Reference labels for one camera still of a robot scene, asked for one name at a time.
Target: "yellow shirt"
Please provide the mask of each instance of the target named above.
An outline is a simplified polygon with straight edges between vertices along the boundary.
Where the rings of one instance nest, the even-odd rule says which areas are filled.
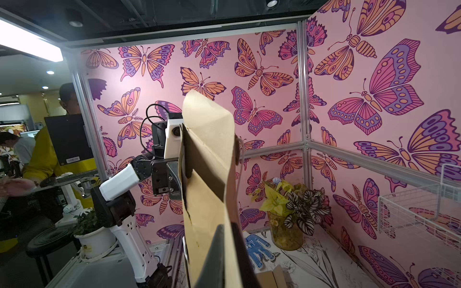
[[[63,166],[59,165],[48,128],[43,127],[35,137],[35,149],[29,164],[24,169],[23,178],[31,179],[36,177],[40,180],[45,180],[53,173],[59,176],[66,172],[77,174],[94,169],[96,169],[94,159],[78,161]],[[74,191],[74,194],[75,197],[82,202],[84,208],[93,207],[93,200],[88,198],[83,199],[80,193],[76,191]]]

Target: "black stool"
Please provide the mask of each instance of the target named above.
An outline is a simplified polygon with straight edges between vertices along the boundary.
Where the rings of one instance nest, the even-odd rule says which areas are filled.
[[[53,278],[53,273],[51,272],[51,267],[47,255],[61,249],[72,241],[75,244],[75,248],[79,250],[80,242],[74,238],[71,230],[52,227],[35,236],[27,244],[26,254],[31,258],[35,258],[43,286],[48,284],[48,280],[47,276],[45,275],[45,271],[43,270],[40,257],[42,257],[43,261],[45,262],[48,277],[49,280],[51,280]]]

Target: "white flower pot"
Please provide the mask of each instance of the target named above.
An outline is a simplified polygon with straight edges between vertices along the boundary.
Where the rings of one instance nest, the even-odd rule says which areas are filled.
[[[80,241],[87,259],[103,254],[112,247],[116,241],[115,235],[106,227],[101,227],[85,235],[74,236]]]

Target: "blue glove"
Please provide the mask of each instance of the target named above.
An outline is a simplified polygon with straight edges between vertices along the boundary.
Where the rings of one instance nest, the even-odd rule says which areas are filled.
[[[261,237],[255,235],[255,234],[250,234],[245,239],[246,245],[247,245],[247,252],[248,256],[250,257],[251,261],[258,267],[258,269],[261,269],[263,266],[263,258],[266,257],[270,261],[275,260],[274,254],[272,254],[271,251],[267,250],[266,248],[269,248],[271,245],[267,243],[265,240],[263,240]]]

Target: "hand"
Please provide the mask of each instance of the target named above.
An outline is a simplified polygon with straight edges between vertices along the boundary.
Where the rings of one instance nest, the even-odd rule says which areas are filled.
[[[0,196],[27,196],[34,187],[35,183],[29,179],[3,178],[0,180]]]
[[[255,234],[250,234],[250,236],[245,239],[245,242],[247,244],[248,256],[253,261],[254,265],[258,267],[258,269],[261,269],[263,266],[263,257],[266,257],[270,261],[275,260],[274,254],[266,249],[271,245],[261,237]]]

